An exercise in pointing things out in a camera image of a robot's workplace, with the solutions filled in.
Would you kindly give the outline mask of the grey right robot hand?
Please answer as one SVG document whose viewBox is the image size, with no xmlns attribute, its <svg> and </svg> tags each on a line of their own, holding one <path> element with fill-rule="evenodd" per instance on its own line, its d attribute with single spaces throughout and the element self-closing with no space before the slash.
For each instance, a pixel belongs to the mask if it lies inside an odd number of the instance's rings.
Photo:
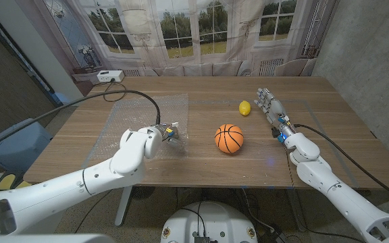
<svg viewBox="0 0 389 243">
<path fill-rule="evenodd" d="M 257 100 L 254 100 L 254 103 L 273 126 L 271 132 L 274 138 L 284 143 L 289 136 L 296 133 L 284 106 L 267 88 L 257 89 Z"/>
</svg>

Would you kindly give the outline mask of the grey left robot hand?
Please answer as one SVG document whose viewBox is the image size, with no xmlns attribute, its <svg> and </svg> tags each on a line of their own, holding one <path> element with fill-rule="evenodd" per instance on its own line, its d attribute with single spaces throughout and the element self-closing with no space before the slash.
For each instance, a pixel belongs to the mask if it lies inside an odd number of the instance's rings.
<svg viewBox="0 0 389 243">
<path fill-rule="evenodd" d="M 156 125 L 156 128 L 161 132 L 162 141 L 168 145 L 178 149 L 184 150 L 184 142 L 180 139 L 180 133 L 178 131 L 179 123 L 173 122 L 170 124 L 160 123 Z"/>
</svg>

